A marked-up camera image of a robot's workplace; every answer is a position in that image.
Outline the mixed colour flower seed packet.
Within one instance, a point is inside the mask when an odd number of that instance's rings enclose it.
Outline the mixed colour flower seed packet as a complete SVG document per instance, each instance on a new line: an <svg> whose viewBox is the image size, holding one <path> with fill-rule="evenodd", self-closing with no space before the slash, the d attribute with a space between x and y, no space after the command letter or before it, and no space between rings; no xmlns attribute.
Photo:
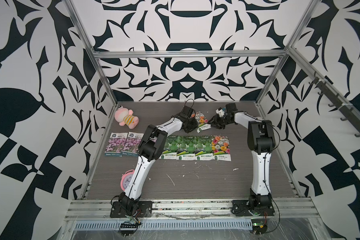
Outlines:
<svg viewBox="0 0 360 240"><path fill-rule="evenodd" d="M201 133L212 128L209 124L209 120L202 112L196 112L195 119L198 122L197 133Z"/></svg>

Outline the orange flower seed packet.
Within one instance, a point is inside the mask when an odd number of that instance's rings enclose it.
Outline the orange flower seed packet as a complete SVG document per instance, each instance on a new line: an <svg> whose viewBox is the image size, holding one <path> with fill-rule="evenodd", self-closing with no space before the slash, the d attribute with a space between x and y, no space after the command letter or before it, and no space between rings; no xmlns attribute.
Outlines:
<svg viewBox="0 0 360 240"><path fill-rule="evenodd" d="M216 161L231 162L230 141L226 136L213 136L211 148Z"/></svg>

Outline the green melon seed packet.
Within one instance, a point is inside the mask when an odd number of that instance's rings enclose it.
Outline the green melon seed packet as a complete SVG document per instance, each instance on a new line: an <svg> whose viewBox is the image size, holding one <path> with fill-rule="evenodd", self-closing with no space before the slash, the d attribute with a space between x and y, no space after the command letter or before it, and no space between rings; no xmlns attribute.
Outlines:
<svg viewBox="0 0 360 240"><path fill-rule="evenodd" d="M196 136L195 139L195 158L197 161L211 161L213 156L212 142L213 136Z"/></svg>
<svg viewBox="0 0 360 240"><path fill-rule="evenodd" d="M180 161L194 161L196 159L195 137L178 136L176 159Z"/></svg>
<svg viewBox="0 0 360 240"><path fill-rule="evenodd" d="M177 151L178 151L178 143L177 136L168 136L164 145L164 149L161 155L161 159L164 160L176 160L177 159Z"/></svg>

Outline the pink flower seed packet white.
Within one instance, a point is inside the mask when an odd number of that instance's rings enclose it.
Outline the pink flower seed packet white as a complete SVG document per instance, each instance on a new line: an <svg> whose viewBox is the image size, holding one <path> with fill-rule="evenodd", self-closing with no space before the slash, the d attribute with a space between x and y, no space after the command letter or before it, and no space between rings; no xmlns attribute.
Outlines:
<svg viewBox="0 0 360 240"><path fill-rule="evenodd" d="M145 133L141 139L139 150L152 149L158 137L152 133Z"/></svg>

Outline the pink flower seed packet teal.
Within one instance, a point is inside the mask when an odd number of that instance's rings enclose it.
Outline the pink flower seed packet teal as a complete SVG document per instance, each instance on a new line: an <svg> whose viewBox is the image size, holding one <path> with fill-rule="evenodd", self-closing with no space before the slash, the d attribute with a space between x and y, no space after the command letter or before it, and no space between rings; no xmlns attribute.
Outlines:
<svg viewBox="0 0 360 240"><path fill-rule="evenodd" d="M121 157L128 133L111 133L105 149L105 156Z"/></svg>

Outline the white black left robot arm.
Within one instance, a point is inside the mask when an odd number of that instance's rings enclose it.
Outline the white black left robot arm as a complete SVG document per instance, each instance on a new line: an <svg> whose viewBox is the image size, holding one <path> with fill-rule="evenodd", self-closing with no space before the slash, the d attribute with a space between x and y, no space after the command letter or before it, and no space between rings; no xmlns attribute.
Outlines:
<svg viewBox="0 0 360 240"><path fill-rule="evenodd" d="M139 144L138 162L132 178L118 199L121 208L126 211L127 215L133 216L137 211L144 182L151 167L162 155L167 137L181 130L190 133L197 129L198 122L193 116L195 113L191 107L183 106L183 109L178 114L171 116L169 121L147 127Z"/></svg>

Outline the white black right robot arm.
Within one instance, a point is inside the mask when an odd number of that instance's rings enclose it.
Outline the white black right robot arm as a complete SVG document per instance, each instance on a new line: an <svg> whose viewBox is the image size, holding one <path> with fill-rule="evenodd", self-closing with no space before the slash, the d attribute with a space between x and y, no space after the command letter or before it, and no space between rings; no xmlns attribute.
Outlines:
<svg viewBox="0 0 360 240"><path fill-rule="evenodd" d="M218 108L210 120L216 129L226 125L241 125L248 129L247 144L254 162L253 182L247 200L233 200L231 212L235 216L273 216L275 209L269 184L269 167L272 152L276 149L276 139L271 121L251 116L239 111L235 103Z"/></svg>

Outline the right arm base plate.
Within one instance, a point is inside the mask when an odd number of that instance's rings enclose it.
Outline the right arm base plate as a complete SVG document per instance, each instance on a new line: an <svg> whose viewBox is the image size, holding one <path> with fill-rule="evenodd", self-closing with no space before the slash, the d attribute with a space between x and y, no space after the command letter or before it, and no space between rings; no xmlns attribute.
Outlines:
<svg viewBox="0 0 360 240"><path fill-rule="evenodd" d="M252 200L233 200L231 213L236 217L274 216L275 209L271 200L256 202Z"/></svg>

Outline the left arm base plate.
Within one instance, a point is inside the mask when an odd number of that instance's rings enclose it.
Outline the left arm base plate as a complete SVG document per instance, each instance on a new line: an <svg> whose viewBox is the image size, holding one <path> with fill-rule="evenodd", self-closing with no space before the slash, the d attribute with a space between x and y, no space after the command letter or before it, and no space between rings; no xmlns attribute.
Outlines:
<svg viewBox="0 0 360 240"><path fill-rule="evenodd" d="M110 218L137 217L145 218L152 215L152 201L133 202L131 206L125 207L120 201L113 202Z"/></svg>

